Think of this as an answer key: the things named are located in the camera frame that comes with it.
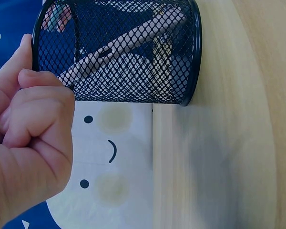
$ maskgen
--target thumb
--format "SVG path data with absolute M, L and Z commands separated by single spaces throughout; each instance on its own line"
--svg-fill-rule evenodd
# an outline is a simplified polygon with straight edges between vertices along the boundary
M 20 47 L 13 56 L 0 69 L 0 90 L 10 99 L 20 89 L 18 83 L 18 74 L 23 69 L 32 69 L 32 36 L 26 34 L 23 36 Z

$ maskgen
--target wood grain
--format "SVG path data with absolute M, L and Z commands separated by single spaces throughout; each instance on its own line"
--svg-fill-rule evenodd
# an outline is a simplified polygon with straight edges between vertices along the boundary
M 286 0 L 197 0 L 191 104 L 154 105 L 155 229 L 286 229 Z

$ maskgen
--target pencil holder rim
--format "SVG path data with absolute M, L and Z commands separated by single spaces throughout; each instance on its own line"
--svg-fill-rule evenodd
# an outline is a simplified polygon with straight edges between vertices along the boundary
M 201 57 L 202 57 L 202 23 L 201 23 L 201 16 L 198 5 L 195 0 L 188 0 L 193 12 L 194 18 L 194 27 L 195 33 L 193 36 L 193 40 L 195 41 L 195 46 L 193 50 L 193 59 L 192 59 L 192 66 L 191 66 L 191 75 L 192 77 L 189 78 L 189 82 L 187 84 L 184 99 L 179 104 L 180 106 L 188 106 L 190 101 L 194 96 L 194 92 L 197 87 L 199 72 L 200 72 L 200 65 L 201 65 Z

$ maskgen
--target hand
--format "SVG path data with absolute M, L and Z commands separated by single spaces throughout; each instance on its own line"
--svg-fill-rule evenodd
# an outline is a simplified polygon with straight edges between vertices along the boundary
M 72 15 L 70 11 L 70 7 L 68 5 L 56 6 L 52 5 L 42 22 L 42 28 L 45 30 L 57 30 L 58 32 L 63 32 L 65 30 L 65 25 L 71 20 Z M 50 26 L 54 25 L 54 28 L 50 28 L 48 26 L 48 22 L 50 22 Z
M 71 174 L 74 95 L 31 67 L 25 35 L 0 69 L 0 228 L 61 192 Z

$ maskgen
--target knuckle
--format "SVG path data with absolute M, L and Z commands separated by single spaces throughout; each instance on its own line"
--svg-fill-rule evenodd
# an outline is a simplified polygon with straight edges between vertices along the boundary
M 53 106 L 54 106 L 55 113 L 57 113 L 59 115 L 64 113 L 65 107 L 66 107 L 65 103 L 63 103 L 61 100 L 56 99 L 56 98 L 52 99 L 52 103 L 53 103 Z
M 29 88 L 21 89 L 18 91 L 11 101 L 11 107 L 16 107 L 23 102 L 27 101 L 31 95 L 31 91 Z
M 75 103 L 75 95 L 72 90 L 65 88 L 65 100 L 67 104 L 73 105 Z

